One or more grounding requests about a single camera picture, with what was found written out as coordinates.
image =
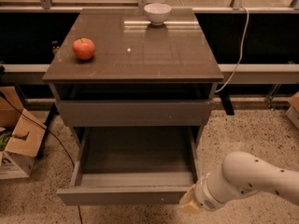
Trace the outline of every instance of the closed drawer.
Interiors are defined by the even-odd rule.
[[[189,127],[88,128],[67,205],[178,203],[197,181]]]
[[[66,126],[206,125],[208,101],[60,101]]]

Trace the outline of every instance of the brown cabinet top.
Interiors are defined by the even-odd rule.
[[[76,58],[72,43],[90,38],[94,57]],[[83,9],[53,59],[46,82],[217,82],[222,73],[191,9],[175,8],[153,26],[136,8]]]

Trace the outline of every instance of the terrazzo floor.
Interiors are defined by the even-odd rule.
[[[61,117],[50,130],[58,135],[73,159],[77,145]],[[237,109],[234,116],[213,110],[198,148],[202,174],[213,172],[232,151],[250,152],[272,164],[299,171],[299,132],[285,110]],[[47,135],[44,158],[31,177],[0,180],[0,223],[80,223],[78,208],[68,207],[56,195],[67,188],[72,165],[59,143]],[[83,223],[197,224],[299,223],[299,206],[268,193],[228,202],[215,213],[184,214],[178,205],[81,206]]]

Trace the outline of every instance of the cardboard box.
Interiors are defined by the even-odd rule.
[[[0,179],[29,177],[46,126],[23,108],[14,87],[0,87],[0,92],[15,107],[0,97],[0,127],[13,131],[6,148],[0,151]]]
[[[286,115],[299,130],[299,92],[293,95],[288,102],[291,107],[288,109]]]

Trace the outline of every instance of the white robotic arm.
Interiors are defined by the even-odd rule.
[[[216,211],[230,200],[247,198],[259,191],[299,205],[299,172],[278,168],[246,152],[233,152],[224,158],[220,170],[203,176],[180,204],[192,213],[199,207]]]

